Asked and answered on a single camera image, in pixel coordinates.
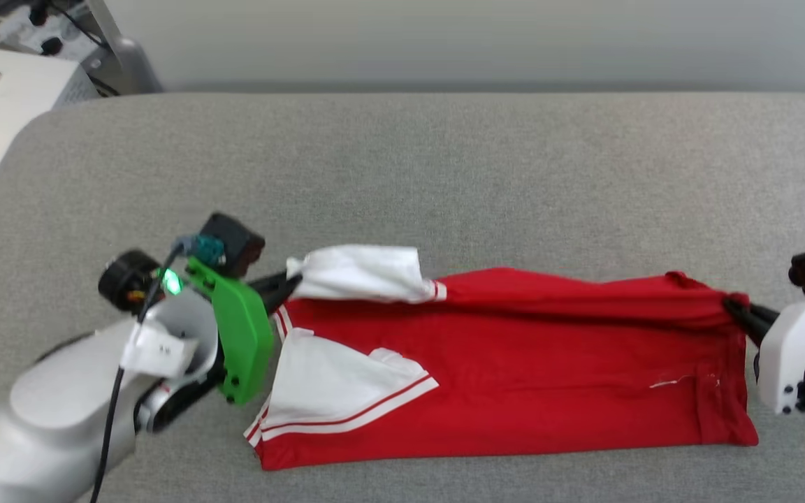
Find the gray table surface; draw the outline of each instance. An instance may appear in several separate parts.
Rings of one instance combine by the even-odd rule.
[[[109,258],[161,255],[212,210],[265,235],[252,275],[370,242],[418,247],[429,276],[684,270],[782,307],[802,298],[786,268],[805,251],[805,96],[161,95],[51,112],[0,167],[0,398],[42,350],[118,318],[96,292]],[[140,437],[102,501],[805,501],[805,419],[764,410],[748,375],[757,448],[283,472],[242,438],[259,404],[211,395]]]

